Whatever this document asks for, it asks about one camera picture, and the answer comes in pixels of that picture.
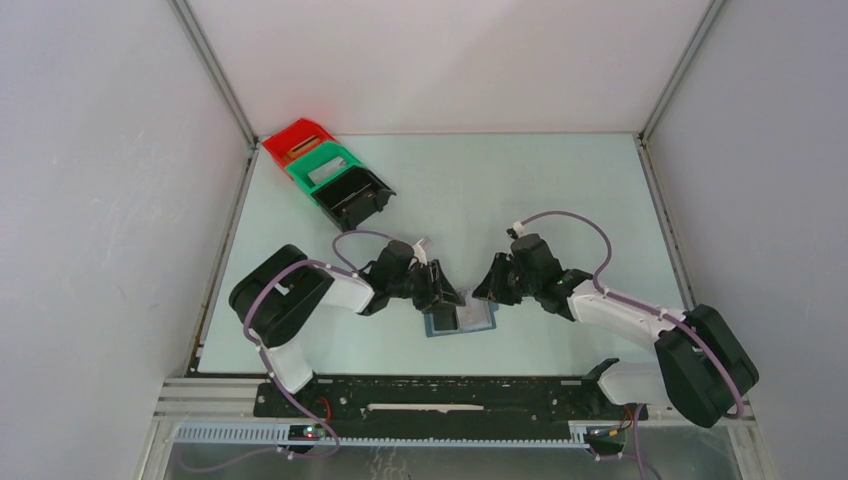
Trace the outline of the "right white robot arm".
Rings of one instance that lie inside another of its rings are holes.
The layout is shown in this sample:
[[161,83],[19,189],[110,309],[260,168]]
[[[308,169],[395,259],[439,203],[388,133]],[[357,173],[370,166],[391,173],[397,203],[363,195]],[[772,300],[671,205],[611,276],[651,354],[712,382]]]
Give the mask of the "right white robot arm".
[[509,306],[531,297],[547,313],[603,328],[654,354],[652,363],[610,367],[583,388],[583,408],[596,418],[610,416],[621,404],[653,403],[709,428],[760,380],[715,308],[641,306],[591,273],[563,268],[537,234],[519,237],[509,252],[497,253],[473,296]]

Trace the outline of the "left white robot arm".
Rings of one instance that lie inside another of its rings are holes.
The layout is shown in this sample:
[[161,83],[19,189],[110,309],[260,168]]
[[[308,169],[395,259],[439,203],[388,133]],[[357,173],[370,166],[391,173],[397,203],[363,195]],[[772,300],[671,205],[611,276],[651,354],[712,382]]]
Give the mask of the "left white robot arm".
[[287,244],[236,284],[228,304],[277,383],[278,404],[299,417],[316,403],[309,384],[314,370],[296,340],[314,311],[331,306],[370,316],[392,299],[409,300],[424,315],[465,305],[438,260],[426,260],[420,248],[399,240],[389,241],[365,267],[350,271]]

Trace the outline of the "blue card holder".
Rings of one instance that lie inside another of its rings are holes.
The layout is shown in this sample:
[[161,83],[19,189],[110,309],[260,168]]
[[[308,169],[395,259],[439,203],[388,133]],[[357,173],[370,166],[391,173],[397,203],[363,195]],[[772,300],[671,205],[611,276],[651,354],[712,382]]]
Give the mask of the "blue card holder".
[[480,300],[471,289],[460,290],[465,304],[454,310],[439,310],[424,315],[425,334],[429,338],[477,333],[496,328],[496,303]]

